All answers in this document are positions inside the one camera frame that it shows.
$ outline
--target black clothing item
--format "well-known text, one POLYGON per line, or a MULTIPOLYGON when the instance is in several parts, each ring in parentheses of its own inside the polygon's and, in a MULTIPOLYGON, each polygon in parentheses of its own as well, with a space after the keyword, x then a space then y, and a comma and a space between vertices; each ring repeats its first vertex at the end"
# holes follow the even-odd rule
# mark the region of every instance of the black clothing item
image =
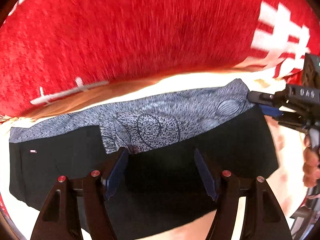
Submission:
MULTIPOLYGON (((168 231, 216 209, 194 163, 195 148, 240 177, 267 178, 278 168, 270 131, 257 106, 196 137, 130 155, 115 196, 106 201, 119 240, 168 231)), ((40 210, 58 176, 85 177, 105 159, 98 126, 10 143, 10 192, 40 210)), ((82 198, 78 206, 82 228, 88 230, 82 198)))

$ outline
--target red fleece blanket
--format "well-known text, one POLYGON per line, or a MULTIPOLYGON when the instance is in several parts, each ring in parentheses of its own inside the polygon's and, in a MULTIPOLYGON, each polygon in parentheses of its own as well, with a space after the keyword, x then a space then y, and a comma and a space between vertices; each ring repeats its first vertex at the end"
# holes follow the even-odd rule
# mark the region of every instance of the red fleece blanket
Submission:
POLYGON ((263 69, 298 82, 319 44, 305 0, 19 0, 0 29, 0 114, 162 73, 263 69))

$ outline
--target gray patterned fabric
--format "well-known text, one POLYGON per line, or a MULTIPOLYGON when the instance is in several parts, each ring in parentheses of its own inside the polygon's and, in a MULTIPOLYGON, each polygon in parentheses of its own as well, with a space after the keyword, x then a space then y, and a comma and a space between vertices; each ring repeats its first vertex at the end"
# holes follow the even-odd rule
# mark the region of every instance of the gray patterned fabric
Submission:
POLYGON ((133 101, 95 106, 60 115, 31 128, 11 129, 10 142, 61 135, 99 125, 106 153, 124 146, 132 153, 164 147, 232 119, 253 105, 247 86, 235 79, 225 87, 185 90, 133 101))

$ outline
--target finger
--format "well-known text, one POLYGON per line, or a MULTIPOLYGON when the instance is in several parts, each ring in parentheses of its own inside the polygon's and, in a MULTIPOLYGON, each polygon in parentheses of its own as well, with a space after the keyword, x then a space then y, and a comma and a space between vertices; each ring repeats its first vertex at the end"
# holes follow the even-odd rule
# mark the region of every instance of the finger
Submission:
POLYGON ((310 140, 310 136, 309 135, 306 135, 304 140, 303 140, 303 144, 305 147, 309 147, 310 144, 311 144, 311 140, 310 140))
POLYGON ((303 151, 303 159, 305 163, 309 166, 316 167, 318 166, 319 158, 315 152, 313 152, 310 148, 305 148, 303 151))
POLYGON ((304 176, 303 183, 306 187, 314 187, 317 185, 317 182, 314 179, 304 176))
POLYGON ((312 178, 314 180, 320 179, 320 169, 317 167, 311 167, 305 163, 303 165, 303 172, 306 177, 312 178))

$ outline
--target black metal bracket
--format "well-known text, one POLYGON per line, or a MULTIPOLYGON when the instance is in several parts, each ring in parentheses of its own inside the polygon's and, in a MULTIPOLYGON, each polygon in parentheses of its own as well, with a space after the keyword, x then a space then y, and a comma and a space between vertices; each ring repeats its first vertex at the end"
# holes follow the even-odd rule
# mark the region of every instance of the black metal bracket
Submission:
MULTIPOLYGON (((100 170, 85 178, 58 178, 40 211, 31 240, 83 240, 77 197, 84 198, 84 208, 93 240, 116 240, 104 201, 116 192, 127 166, 129 152, 120 148, 109 155, 100 170)), ((220 167, 205 153, 194 153, 195 163, 212 201, 219 203, 206 240, 230 240, 236 222, 238 202, 246 196, 241 240, 291 240, 284 214, 267 181, 238 178, 220 167)))

